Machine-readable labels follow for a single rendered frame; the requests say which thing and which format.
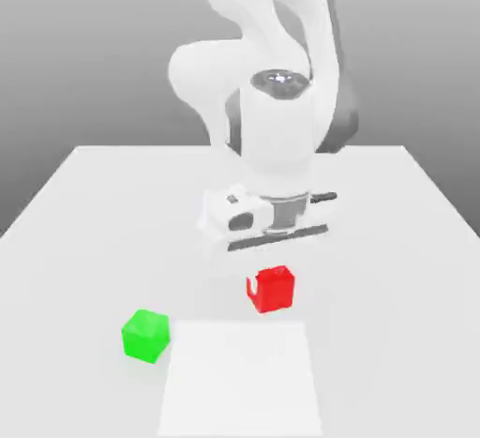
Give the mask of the small green cube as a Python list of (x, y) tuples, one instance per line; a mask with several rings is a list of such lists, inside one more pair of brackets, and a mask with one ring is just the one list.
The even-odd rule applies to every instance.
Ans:
[(170, 319), (151, 310), (137, 310), (121, 329), (125, 355), (155, 364), (171, 341)]

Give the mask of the small red cube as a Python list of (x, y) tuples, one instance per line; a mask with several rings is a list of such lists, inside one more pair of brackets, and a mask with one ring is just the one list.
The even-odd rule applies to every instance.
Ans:
[(287, 266), (265, 268), (258, 273), (257, 281), (255, 295), (249, 292), (248, 278), (246, 291), (259, 313), (287, 309), (293, 304), (295, 277)]

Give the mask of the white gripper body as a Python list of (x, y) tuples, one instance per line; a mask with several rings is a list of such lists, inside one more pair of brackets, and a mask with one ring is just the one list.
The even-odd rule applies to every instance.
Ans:
[(224, 272), (254, 272), (286, 265), (302, 268), (317, 265), (327, 254), (330, 229), (326, 224), (301, 228), (291, 234), (262, 236), (228, 247)]

